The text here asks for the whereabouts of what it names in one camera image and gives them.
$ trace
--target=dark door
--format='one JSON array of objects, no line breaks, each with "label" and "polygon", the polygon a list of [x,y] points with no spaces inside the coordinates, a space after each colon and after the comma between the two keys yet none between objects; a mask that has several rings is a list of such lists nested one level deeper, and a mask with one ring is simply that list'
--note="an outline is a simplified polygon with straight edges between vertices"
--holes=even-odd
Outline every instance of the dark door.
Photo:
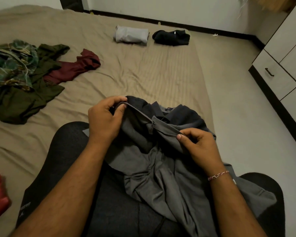
[{"label": "dark door", "polygon": [[82,0],[60,0],[63,9],[83,12]]}]

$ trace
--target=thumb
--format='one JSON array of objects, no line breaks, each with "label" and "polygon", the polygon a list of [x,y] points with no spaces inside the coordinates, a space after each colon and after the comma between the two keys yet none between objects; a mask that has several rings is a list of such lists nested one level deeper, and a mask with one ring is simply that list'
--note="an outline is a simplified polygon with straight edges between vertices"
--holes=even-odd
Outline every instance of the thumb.
[{"label": "thumb", "polygon": [[176,138],[178,139],[178,141],[184,145],[188,150],[194,145],[194,143],[189,139],[187,138],[185,135],[182,135],[182,134],[178,134],[176,136]]},{"label": "thumb", "polygon": [[121,104],[115,110],[115,113],[114,113],[113,118],[115,119],[115,121],[118,122],[118,124],[121,124],[122,123],[122,118],[123,118],[125,109],[126,109],[126,104]]}]

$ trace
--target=maroon garment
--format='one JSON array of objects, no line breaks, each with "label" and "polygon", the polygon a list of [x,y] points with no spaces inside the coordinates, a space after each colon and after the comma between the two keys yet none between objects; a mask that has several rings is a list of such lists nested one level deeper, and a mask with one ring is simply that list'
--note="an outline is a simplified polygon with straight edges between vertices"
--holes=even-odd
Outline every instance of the maroon garment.
[{"label": "maroon garment", "polygon": [[99,57],[87,49],[83,49],[81,56],[77,56],[76,62],[60,63],[62,64],[60,69],[54,70],[44,76],[45,82],[59,84],[61,82],[73,80],[78,75],[90,70],[95,70],[101,66]]}]

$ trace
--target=black baseboard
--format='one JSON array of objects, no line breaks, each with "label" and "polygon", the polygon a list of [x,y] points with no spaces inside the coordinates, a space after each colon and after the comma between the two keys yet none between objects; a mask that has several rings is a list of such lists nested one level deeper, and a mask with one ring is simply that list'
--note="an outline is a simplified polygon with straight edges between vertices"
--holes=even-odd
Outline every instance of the black baseboard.
[{"label": "black baseboard", "polygon": [[169,21],[161,21],[161,20],[144,18],[144,17],[135,17],[135,16],[117,14],[117,13],[112,13],[112,12],[103,12],[103,11],[96,11],[96,10],[91,10],[91,11],[84,10],[84,12],[86,12],[86,13],[93,12],[93,14],[95,14],[95,15],[117,17],[117,18],[147,22],[147,23],[152,23],[152,24],[158,24],[158,22],[160,22],[164,26],[172,26],[172,27],[187,29],[189,31],[197,31],[197,32],[203,32],[203,33],[208,33],[208,34],[218,34],[220,36],[225,36],[225,37],[234,37],[234,38],[239,38],[239,39],[250,40],[260,50],[262,50],[265,46],[255,35],[237,33],[237,32],[232,32],[232,31],[223,31],[223,30],[217,30],[217,29],[200,27],[200,26],[192,26],[192,25],[186,25],[186,24],[169,22]]},{"label": "black baseboard", "polygon": [[291,133],[292,137],[296,141],[296,122],[291,117],[291,115],[288,113],[286,108],[282,105],[282,103],[279,101],[279,99],[276,97],[276,95],[273,93],[271,88],[268,86],[268,84],[264,81],[264,79],[261,77],[259,72],[256,70],[254,66],[251,66],[249,69],[250,74],[255,79],[258,86],[263,91],[264,95],[274,108],[274,110],[277,112],[278,116],[281,118],[285,126],[287,127],[288,131]]}]

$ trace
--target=hand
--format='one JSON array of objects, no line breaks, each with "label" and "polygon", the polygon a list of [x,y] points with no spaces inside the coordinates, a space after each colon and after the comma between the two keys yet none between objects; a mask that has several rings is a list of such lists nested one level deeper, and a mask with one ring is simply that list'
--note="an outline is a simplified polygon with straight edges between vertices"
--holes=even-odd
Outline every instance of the hand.
[{"label": "hand", "polygon": [[121,104],[115,110],[114,115],[109,110],[122,101],[127,101],[127,98],[124,96],[111,96],[101,100],[89,109],[89,145],[100,144],[104,148],[108,148],[117,137],[126,105]]},{"label": "hand", "polygon": [[[226,171],[214,137],[210,132],[196,128],[187,128],[180,132],[186,136],[179,134],[177,139],[188,149],[195,163],[209,177]],[[196,139],[197,143],[194,144],[188,137]]]}]

